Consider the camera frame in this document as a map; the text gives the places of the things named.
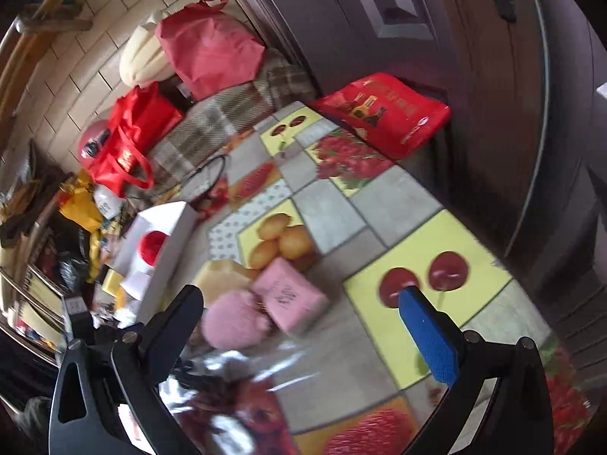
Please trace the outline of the red plush apple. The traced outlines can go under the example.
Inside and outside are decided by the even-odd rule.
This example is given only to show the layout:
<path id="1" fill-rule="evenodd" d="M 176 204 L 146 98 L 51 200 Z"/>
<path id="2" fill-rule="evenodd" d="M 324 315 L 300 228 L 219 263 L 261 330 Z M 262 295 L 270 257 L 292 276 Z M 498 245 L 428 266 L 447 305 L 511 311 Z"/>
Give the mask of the red plush apple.
<path id="1" fill-rule="evenodd" d="M 166 240 L 169 238 L 165 232 L 151 230 L 146 232 L 138 243 L 138 252 L 143 262 L 149 266 L 154 266 L 160 251 Z"/>

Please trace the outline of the pink fluffy plush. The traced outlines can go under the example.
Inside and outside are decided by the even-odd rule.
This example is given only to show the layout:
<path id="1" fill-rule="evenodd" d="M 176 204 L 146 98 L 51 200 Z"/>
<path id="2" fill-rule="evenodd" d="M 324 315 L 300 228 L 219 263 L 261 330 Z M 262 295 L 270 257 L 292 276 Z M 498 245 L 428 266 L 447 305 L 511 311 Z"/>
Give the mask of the pink fluffy plush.
<path id="1" fill-rule="evenodd" d="M 202 334 L 220 350 L 244 349 L 269 336 L 272 322 L 258 305 L 257 297 L 245 290 L 220 296 L 203 314 Z"/>

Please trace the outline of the pink tissue pack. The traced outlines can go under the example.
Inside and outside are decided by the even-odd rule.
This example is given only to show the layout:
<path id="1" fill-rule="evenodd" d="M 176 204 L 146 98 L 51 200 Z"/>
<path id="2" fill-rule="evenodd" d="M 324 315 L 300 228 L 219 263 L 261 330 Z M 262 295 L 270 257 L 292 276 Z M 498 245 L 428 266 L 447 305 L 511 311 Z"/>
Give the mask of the pink tissue pack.
<path id="1" fill-rule="evenodd" d="M 273 259 L 251 289 L 277 327 L 291 336 L 308 330 L 329 305 L 326 295 L 283 258 Z"/>

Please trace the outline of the yellow tissue pack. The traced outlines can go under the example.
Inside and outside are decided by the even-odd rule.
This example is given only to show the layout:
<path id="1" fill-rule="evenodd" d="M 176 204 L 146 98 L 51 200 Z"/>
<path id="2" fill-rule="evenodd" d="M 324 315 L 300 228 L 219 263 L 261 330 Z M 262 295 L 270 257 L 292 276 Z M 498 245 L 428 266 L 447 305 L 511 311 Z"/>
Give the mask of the yellow tissue pack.
<path id="1" fill-rule="evenodd" d="M 112 297 L 117 297 L 123 280 L 124 277 L 119 272 L 108 268 L 102 282 L 102 290 Z"/>

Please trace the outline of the black plastic bag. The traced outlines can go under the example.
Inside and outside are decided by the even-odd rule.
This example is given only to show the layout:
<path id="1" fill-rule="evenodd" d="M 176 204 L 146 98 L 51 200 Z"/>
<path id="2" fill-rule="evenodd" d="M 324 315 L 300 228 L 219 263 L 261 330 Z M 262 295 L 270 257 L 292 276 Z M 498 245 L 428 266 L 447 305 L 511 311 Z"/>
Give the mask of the black plastic bag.
<path id="1" fill-rule="evenodd" d="M 61 280 L 70 293 L 81 293 L 88 282 L 90 264 L 88 259 L 76 252 L 60 252 L 58 270 Z"/>

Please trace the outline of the white foam tray box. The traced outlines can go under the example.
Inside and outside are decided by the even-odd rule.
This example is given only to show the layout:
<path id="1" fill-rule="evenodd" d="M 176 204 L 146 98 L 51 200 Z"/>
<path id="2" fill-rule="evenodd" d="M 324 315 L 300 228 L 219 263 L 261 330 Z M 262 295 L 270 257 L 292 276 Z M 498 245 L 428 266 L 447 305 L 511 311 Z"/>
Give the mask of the white foam tray box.
<path id="1" fill-rule="evenodd" d="M 118 288 L 126 294 L 126 303 L 114 313 L 121 328 L 147 323 L 159 310 L 197 223 L 198 213 L 185 201 L 137 214 L 111 265 L 121 276 Z"/>

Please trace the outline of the white helmet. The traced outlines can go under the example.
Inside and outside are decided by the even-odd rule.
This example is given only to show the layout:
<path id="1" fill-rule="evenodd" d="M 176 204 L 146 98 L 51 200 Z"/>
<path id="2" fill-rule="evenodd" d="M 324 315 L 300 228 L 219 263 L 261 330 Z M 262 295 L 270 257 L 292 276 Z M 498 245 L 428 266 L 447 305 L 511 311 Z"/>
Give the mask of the white helmet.
<path id="1" fill-rule="evenodd" d="M 123 208 L 124 200 L 103 185 L 94 187 L 93 197 L 100 214 L 106 220 L 114 219 Z"/>

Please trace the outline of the yellow plastic bag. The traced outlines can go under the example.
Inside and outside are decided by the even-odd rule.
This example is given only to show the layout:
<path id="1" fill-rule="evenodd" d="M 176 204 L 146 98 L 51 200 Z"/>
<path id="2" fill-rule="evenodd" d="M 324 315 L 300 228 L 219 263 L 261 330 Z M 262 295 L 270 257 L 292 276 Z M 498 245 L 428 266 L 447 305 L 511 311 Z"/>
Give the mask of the yellow plastic bag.
<path id="1" fill-rule="evenodd" d="M 90 233 L 101 227 L 103 216 L 94 202 L 94 182 L 84 169 L 61 185 L 58 200 L 66 219 Z"/>

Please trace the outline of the red helmet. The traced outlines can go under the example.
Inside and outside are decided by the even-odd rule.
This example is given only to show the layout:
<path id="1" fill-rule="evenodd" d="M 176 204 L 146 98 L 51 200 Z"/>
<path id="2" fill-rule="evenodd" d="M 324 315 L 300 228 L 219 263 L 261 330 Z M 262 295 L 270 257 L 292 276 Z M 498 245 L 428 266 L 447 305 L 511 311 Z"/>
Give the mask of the red helmet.
<path id="1" fill-rule="evenodd" d="M 89 169 L 99 157 L 109 136 L 110 129 L 106 119 L 98 119 L 84 129 L 76 148 L 76 157 L 84 169 Z"/>

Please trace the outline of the fruit pattern tablecloth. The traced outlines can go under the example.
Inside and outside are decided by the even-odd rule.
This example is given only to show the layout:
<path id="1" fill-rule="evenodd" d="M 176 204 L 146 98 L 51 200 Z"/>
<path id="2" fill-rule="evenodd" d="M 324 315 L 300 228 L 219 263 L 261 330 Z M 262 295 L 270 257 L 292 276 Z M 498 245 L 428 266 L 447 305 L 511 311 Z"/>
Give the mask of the fruit pattern tablecloth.
<path id="1" fill-rule="evenodd" d="M 552 403 L 555 453 L 567 454 L 591 420 L 573 368 L 523 288 L 401 166 L 293 103 L 237 146 L 192 171 L 185 196 L 215 186 L 230 201 L 198 225 L 176 281 L 207 261 L 262 270 L 279 235 L 283 257 L 329 300 L 301 335 L 273 326 L 233 350 L 202 338 L 183 377 L 160 392 L 207 454 L 398 454 L 445 394 L 395 309 L 382 300 L 416 281 L 464 329 L 538 343 Z"/>

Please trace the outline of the cream foam roll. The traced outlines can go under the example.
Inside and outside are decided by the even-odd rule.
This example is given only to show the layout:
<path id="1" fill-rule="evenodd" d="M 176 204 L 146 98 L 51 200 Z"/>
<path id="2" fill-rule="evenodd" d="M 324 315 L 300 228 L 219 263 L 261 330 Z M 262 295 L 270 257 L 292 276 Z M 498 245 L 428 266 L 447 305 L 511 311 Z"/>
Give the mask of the cream foam roll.
<path id="1" fill-rule="evenodd" d="M 145 87 L 154 81 L 164 81 L 175 74 L 155 34 L 159 23 L 168 14 L 163 10 L 152 13 L 138 25 L 120 55 L 120 80 L 129 87 Z"/>

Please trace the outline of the dull red nonwoven bag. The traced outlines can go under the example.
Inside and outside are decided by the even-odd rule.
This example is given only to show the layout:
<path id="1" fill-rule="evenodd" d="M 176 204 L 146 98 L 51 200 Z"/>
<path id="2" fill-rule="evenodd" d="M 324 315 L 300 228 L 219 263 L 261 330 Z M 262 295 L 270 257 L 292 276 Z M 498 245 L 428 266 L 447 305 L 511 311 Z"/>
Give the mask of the dull red nonwoven bag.
<path id="1" fill-rule="evenodd" d="M 253 80 L 266 47 L 235 17 L 227 0 L 200 0 L 162 19 L 155 36 L 176 74 L 199 102 Z"/>

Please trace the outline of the plaid blanket covered furniture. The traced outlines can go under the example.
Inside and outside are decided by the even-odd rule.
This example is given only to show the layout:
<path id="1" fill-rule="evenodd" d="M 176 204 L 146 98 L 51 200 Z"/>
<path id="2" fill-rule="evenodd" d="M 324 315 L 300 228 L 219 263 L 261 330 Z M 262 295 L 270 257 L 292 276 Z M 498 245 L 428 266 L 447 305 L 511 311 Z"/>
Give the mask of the plaid blanket covered furniture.
<path id="1" fill-rule="evenodd" d="M 308 74 L 268 48 L 253 80 L 194 104 L 184 119 L 147 154 L 154 186 L 149 196 L 174 187 L 237 133 L 251 129 L 274 113 L 317 95 Z"/>

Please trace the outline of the red gift bag on chair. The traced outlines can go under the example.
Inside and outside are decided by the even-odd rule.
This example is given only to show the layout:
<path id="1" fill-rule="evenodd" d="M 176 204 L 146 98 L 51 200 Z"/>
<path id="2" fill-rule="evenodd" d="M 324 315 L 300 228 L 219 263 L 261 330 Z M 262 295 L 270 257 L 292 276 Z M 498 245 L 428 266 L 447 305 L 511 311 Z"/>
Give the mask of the red gift bag on chair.
<path id="1" fill-rule="evenodd" d="M 452 116 L 446 104 L 386 73 L 357 79 L 311 106 L 393 160 L 402 160 L 422 147 Z"/>

